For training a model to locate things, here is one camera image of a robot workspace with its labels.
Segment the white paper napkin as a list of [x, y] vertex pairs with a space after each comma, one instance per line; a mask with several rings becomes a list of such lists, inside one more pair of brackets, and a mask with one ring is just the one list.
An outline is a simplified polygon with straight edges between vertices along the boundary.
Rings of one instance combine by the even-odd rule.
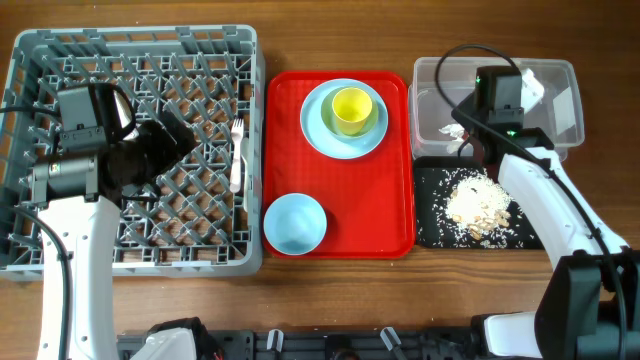
[[466, 140], [466, 130], [460, 124], [449, 124], [439, 129], [443, 135], [448, 135], [452, 140], [448, 143], [446, 150], [448, 154], [458, 151], [460, 146]]

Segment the rice and food scraps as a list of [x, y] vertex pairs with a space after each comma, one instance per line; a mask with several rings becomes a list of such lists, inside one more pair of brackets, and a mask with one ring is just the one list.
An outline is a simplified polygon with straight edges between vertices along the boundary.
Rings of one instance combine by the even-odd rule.
[[510, 217], [506, 211], [513, 198], [486, 174], [460, 182], [448, 200], [446, 214], [466, 227], [476, 239], [481, 232], [492, 231], [499, 225], [506, 227]]

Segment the white plastic fork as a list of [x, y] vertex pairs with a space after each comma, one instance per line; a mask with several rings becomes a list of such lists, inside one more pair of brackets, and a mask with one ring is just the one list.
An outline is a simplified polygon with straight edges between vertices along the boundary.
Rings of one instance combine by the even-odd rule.
[[241, 144], [244, 138], [244, 120], [235, 118], [231, 127], [231, 140], [234, 146], [230, 173], [230, 191], [237, 193], [241, 186]]

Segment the light blue small bowl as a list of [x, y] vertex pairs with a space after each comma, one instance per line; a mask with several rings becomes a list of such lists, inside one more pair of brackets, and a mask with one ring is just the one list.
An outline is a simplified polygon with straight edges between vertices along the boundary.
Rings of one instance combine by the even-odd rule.
[[263, 228], [268, 244], [281, 254], [301, 256], [316, 249], [328, 227], [318, 201], [302, 193], [277, 198], [266, 210]]

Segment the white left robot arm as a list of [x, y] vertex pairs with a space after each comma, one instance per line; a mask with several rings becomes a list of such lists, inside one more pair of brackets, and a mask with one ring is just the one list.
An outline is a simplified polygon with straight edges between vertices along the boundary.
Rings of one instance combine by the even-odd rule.
[[119, 119], [61, 135], [62, 152], [32, 174], [43, 235], [44, 287], [38, 356], [115, 359], [112, 257], [127, 186], [165, 173], [196, 146], [170, 113]]

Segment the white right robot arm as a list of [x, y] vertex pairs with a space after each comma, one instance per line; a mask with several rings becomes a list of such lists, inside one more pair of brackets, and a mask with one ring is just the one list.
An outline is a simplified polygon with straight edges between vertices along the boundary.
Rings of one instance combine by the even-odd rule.
[[534, 312], [479, 318], [497, 357], [636, 359], [639, 253], [611, 231], [564, 172], [544, 132], [523, 126], [520, 99], [474, 91], [453, 118], [498, 168], [499, 184], [541, 240], [553, 274]]

